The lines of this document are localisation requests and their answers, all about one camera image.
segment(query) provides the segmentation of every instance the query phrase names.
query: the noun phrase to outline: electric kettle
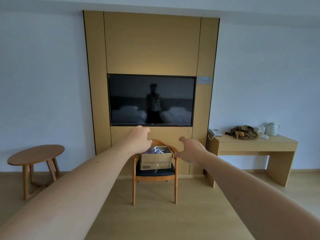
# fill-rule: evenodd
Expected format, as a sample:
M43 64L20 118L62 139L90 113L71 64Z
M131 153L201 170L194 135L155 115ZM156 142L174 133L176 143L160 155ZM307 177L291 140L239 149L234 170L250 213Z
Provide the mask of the electric kettle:
M280 124L277 124L277 123L274 123L274 122L270 122L266 126L265 134L271 135L271 136L276 136L279 129L280 129Z

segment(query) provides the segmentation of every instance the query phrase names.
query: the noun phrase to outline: wall switch panel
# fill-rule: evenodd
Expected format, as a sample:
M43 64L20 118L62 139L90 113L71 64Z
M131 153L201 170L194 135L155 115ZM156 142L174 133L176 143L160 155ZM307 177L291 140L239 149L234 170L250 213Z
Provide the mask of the wall switch panel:
M198 76L198 84L211 84L210 76Z

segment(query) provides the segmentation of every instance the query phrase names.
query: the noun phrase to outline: desk drawer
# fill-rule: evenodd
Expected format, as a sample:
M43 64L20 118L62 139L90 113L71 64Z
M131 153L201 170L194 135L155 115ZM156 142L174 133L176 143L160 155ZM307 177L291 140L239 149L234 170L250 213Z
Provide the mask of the desk drawer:
M294 152L297 143L259 143L260 152Z
M219 151L247 151L255 152L259 150L260 143L254 142L220 142Z

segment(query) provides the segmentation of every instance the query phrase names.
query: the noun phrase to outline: brown bag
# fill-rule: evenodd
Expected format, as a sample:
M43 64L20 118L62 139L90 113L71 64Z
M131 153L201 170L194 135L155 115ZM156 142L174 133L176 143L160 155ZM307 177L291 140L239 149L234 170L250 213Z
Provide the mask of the brown bag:
M225 134L241 140L251 140L258 136L254 129L249 125L238 125L232 128L230 133L226 132Z

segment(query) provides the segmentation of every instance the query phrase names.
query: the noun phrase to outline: forearm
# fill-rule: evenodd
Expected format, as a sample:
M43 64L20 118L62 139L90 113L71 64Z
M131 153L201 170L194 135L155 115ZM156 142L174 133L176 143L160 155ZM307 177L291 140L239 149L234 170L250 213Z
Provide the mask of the forearm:
M282 192L209 152L199 163L255 239L316 239L320 221Z
M129 157L119 145L70 171L11 218L0 239L84 239Z

